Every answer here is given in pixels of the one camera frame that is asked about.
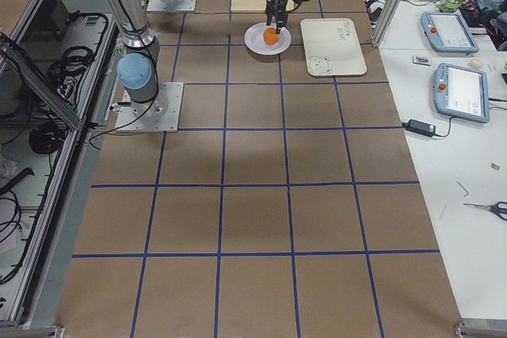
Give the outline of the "beige egg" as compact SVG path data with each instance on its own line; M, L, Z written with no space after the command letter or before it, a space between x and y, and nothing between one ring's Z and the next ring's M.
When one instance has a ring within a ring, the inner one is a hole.
M471 59L469 65L475 69L481 69L483 67L483 63L480 59Z

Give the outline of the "blue teach pendant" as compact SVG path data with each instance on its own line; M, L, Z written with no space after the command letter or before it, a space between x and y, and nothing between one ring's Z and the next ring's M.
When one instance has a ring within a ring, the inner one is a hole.
M421 15L421 27L434 51L471 54L479 47L460 13Z
M441 63L434 73L433 101L442 115L490 122L488 81L482 70Z

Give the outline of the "metal hex key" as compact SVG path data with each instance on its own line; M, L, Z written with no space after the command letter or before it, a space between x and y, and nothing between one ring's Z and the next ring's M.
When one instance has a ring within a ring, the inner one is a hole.
M465 186L459 182L456 181L456 183L459 185L459 187L463 190L463 197L468 197L470 195L469 191L465 188Z

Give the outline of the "near blue teach pendant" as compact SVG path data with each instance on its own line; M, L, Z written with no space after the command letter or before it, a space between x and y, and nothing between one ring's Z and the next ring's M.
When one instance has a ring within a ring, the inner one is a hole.
M433 101L442 115L490 122L488 81L482 70L441 63L434 73Z

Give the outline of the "black scissors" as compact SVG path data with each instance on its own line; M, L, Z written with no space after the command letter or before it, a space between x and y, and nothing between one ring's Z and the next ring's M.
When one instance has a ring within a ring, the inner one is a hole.
M465 203L464 206L476 207L481 210L488 211L491 214L499 217L500 220L507 221L506 202L505 201L498 201L498 202L491 204L491 205L477 204L477 203Z

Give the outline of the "orange fruit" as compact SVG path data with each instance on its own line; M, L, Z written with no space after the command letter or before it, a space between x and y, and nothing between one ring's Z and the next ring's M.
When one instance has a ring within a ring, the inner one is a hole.
M279 41L280 34L276 32L275 28L266 28L262 37L266 45L273 46Z

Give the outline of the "black power adapter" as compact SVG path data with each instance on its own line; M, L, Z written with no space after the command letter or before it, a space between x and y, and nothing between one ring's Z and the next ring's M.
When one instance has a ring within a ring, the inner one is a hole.
M406 123L404 123L404 128L407 131L426 137L433 137L436 135L436 127L434 125L426 122L421 122L419 120L408 120Z

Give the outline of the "small white card box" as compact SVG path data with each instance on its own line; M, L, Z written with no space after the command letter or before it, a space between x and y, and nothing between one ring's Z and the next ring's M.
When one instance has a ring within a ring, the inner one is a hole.
M413 64L422 65L422 66L431 66L432 65L430 58L423 57L423 56L417 56L417 55L414 55L412 57L412 62L413 62Z

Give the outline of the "white round plate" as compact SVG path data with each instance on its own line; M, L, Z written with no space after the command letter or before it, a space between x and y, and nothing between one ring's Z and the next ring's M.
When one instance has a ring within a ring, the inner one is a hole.
M263 32L266 28L275 28L275 24L267 25L264 22L250 26L244 35L246 46L253 52L260 55L276 55L287 50L292 42L292 35L282 28L279 41L273 46L268 46L263 40Z

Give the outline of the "cream bear tray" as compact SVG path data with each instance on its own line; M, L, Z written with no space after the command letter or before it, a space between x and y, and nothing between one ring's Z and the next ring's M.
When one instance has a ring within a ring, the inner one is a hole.
M367 72L351 19L304 19L300 22L300 28L310 75L361 76Z

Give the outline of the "far blue teach pendant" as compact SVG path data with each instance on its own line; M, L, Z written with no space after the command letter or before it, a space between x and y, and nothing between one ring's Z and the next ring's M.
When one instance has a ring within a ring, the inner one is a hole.
M460 13L421 15L421 27L434 51L471 54L479 47Z

